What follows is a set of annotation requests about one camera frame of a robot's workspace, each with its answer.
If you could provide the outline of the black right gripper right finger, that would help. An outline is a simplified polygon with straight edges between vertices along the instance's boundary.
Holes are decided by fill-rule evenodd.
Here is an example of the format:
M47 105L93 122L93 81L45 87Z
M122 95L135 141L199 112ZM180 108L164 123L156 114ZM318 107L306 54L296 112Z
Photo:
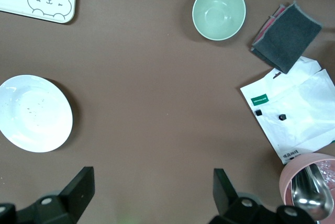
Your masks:
M238 195L224 169L214 169L213 198L218 210L211 223L259 223L261 206L252 197Z

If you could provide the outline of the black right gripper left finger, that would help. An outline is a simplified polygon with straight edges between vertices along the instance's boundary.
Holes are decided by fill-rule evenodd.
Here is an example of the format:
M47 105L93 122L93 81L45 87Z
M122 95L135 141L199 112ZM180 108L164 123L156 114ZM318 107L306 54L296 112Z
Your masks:
M94 194L94 168L86 166L57 195L45 195L18 211L16 223L77 223Z

